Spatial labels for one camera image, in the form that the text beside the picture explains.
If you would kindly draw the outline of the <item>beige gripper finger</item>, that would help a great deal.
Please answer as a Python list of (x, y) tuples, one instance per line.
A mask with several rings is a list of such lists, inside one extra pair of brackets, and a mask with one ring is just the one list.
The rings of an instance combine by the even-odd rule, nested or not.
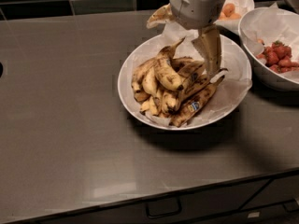
[(173, 21), (175, 17), (172, 14), (171, 6), (169, 4), (159, 7), (147, 20), (147, 28), (151, 29), (159, 24), (166, 24)]
[(203, 57), (207, 75), (214, 77), (221, 69), (221, 37), (217, 26), (212, 24), (200, 29), (192, 45)]

